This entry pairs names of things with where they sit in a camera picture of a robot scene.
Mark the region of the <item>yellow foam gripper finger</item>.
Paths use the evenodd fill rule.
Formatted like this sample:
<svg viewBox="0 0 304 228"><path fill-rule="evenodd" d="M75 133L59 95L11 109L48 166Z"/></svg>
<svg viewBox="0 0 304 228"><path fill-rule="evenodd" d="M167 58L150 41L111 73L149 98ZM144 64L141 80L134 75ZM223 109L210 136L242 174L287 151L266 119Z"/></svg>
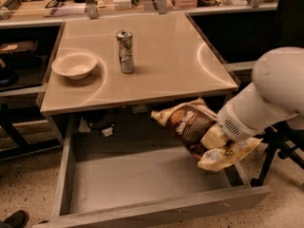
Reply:
<svg viewBox="0 0 304 228"><path fill-rule="evenodd" d="M217 123L209 128L200 140L200 143L207 149L223 147L227 142L227 136Z"/></svg>

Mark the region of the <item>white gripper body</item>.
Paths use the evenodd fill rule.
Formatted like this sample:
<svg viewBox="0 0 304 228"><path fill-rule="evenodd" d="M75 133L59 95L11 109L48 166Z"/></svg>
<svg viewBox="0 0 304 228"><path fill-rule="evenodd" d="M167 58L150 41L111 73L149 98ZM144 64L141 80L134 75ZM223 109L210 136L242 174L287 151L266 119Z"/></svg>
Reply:
<svg viewBox="0 0 304 228"><path fill-rule="evenodd" d="M265 105L227 103L218 113L218 125L230 140L242 142L267 127Z"/></svg>

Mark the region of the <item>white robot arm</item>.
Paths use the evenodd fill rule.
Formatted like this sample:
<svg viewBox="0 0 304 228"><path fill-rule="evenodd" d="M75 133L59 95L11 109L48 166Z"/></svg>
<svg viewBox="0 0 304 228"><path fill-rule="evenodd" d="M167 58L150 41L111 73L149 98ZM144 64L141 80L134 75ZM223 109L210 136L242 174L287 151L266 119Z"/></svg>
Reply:
<svg viewBox="0 0 304 228"><path fill-rule="evenodd" d="M251 77L200 140L206 148L246 141L273 124L304 115L304 48L266 52L255 62Z"/></svg>

